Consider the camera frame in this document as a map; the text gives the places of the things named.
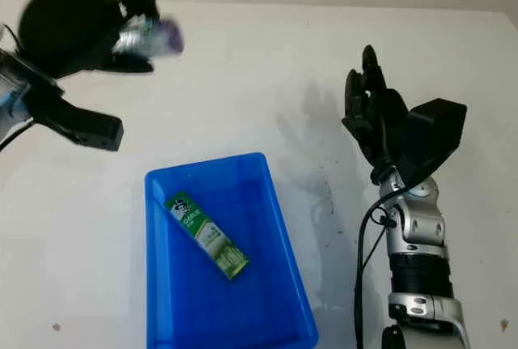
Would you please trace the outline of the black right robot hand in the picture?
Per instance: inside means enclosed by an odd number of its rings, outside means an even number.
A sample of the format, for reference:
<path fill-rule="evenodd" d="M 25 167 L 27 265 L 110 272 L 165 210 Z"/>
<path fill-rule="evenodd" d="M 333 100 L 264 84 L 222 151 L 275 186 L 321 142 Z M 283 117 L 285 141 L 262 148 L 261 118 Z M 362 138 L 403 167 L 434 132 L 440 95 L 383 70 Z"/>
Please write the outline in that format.
<path fill-rule="evenodd" d="M 362 68 L 346 77 L 342 124 L 372 166 L 372 183 L 379 185 L 401 155 L 408 108 L 399 92 L 387 87 L 371 45 L 363 49 Z"/>

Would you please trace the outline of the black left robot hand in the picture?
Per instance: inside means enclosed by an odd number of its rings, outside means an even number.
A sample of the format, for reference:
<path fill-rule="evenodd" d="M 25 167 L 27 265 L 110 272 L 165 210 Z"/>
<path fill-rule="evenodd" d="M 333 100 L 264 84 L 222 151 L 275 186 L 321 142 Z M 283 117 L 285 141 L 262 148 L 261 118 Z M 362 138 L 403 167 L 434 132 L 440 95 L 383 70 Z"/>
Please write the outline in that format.
<path fill-rule="evenodd" d="M 19 20 L 23 58 L 54 79 L 82 70 L 151 73 L 146 57 L 114 53 L 135 16 L 158 19 L 156 0 L 29 0 Z"/>

